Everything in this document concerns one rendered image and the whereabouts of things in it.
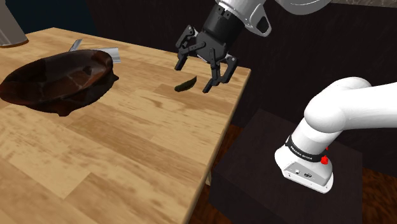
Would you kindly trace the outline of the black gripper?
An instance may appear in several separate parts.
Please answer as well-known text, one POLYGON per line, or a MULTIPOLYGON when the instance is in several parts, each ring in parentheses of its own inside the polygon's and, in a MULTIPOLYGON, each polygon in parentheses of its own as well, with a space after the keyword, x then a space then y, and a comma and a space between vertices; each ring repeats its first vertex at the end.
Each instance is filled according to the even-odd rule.
POLYGON ((238 60, 226 54, 243 28, 243 22, 233 13, 219 5, 214 5, 201 32, 198 33, 193 26, 187 25, 177 40, 178 62, 174 69, 182 70, 188 56, 194 53, 211 65, 211 78, 204 87, 203 93, 208 93, 213 86, 218 86, 220 83, 228 83, 237 68, 238 60), (196 43, 188 46, 189 41, 195 38, 196 43), (223 59, 226 61, 227 69, 222 76, 217 61, 223 59))

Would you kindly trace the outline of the dark green curved object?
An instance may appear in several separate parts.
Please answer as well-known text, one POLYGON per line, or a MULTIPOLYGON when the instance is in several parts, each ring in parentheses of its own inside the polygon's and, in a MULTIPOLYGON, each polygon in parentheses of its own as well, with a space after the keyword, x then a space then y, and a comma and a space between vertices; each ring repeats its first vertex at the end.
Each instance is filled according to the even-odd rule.
POLYGON ((189 90, 196 84, 196 82, 197 82, 197 76, 195 76, 194 78, 192 78, 192 79, 190 79, 188 81, 185 81, 185 82, 175 86, 174 90, 176 92, 182 92, 182 91, 189 90))

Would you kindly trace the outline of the silver metal utensil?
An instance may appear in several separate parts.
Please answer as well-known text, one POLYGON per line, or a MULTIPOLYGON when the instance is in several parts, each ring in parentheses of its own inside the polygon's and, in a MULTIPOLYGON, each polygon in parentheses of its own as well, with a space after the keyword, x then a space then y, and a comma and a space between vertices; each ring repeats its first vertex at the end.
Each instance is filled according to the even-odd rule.
MULTIPOLYGON (((70 47, 69 51, 70 51, 70 52, 71 52, 71 51, 76 51, 76 50, 79 48, 79 46, 81 45, 81 42, 82 42, 82 41, 83 41, 82 39, 77 39, 77 40, 72 44, 72 46, 70 47)), ((119 54, 119 49, 118 49, 118 47, 112 47, 112 48, 95 48, 95 50, 99 50, 99 51, 108 53, 108 54, 111 56, 111 58, 112 58, 114 64, 121 63, 121 57, 120 57, 120 54, 119 54)))

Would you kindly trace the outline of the light wooden table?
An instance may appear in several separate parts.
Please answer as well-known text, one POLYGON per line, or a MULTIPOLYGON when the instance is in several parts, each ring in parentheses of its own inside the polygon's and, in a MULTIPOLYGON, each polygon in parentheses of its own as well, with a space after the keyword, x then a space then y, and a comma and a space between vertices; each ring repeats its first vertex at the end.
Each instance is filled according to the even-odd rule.
POLYGON ((118 81, 67 117, 0 102, 0 224, 187 224, 250 70, 202 89, 211 69, 195 57, 58 28, 0 48, 0 78, 82 48, 118 47, 118 81), (197 76, 189 90, 174 87, 197 76))

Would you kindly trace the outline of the dark robot stand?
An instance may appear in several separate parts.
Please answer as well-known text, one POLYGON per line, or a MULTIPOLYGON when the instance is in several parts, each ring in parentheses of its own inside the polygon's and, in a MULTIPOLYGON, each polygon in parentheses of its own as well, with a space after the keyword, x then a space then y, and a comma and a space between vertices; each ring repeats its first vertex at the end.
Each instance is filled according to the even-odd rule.
POLYGON ((233 224, 363 224, 361 153, 333 142, 334 183, 319 193, 286 179, 275 162, 294 129, 259 109, 214 168, 209 202, 233 224))

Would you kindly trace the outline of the dark brown bowl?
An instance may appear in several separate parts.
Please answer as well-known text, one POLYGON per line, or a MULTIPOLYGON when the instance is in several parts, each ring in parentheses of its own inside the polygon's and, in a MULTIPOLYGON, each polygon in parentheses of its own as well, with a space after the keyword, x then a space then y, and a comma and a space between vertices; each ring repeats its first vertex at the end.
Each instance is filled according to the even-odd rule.
POLYGON ((67 116, 98 101, 118 80, 110 54, 76 50, 28 63, 0 83, 0 99, 67 116))

